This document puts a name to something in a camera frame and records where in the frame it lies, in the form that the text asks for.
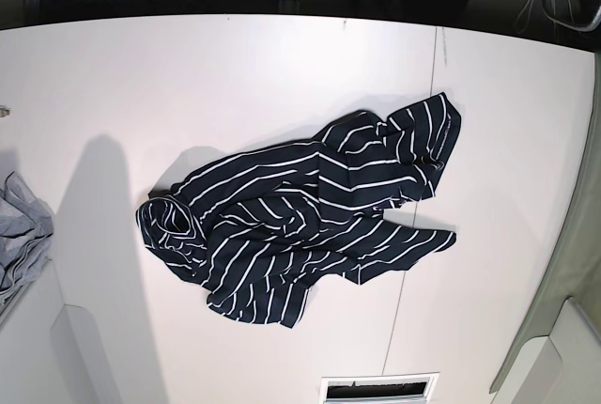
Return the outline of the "grey folded cloth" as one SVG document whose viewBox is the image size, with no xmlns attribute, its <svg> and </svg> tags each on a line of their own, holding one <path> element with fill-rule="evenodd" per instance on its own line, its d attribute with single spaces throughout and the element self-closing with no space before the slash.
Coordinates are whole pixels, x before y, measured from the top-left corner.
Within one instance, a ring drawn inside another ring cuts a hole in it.
<svg viewBox="0 0 601 404">
<path fill-rule="evenodd" d="M 52 214 L 18 172 L 10 173 L 1 189 L 1 304 L 39 278 L 53 234 Z"/>
</svg>

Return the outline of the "white vent grille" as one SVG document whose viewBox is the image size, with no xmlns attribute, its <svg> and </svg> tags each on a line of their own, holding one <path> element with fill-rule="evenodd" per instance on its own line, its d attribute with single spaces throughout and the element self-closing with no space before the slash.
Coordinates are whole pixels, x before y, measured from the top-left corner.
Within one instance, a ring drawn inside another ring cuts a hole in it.
<svg viewBox="0 0 601 404">
<path fill-rule="evenodd" d="M 371 377 L 329 377 L 320 384 L 324 404 L 429 403 L 439 373 Z"/>
</svg>

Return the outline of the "navy white striped t-shirt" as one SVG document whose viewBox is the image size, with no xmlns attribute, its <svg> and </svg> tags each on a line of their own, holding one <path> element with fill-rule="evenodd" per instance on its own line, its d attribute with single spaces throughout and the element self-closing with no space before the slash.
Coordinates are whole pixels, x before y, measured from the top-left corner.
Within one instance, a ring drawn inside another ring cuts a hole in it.
<svg viewBox="0 0 601 404">
<path fill-rule="evenodd" d="M 202 166 L 151 196 L 136 223 L 146 249 L 203 287 L 212 311 L 291 328 L 322 277 L 362 285 L 455 243 L 452 231 L 384 213 L 434 196 L 461 121 L 444 94 L 384 118 L 357 111 L 309 139 Z"/>
</svg>

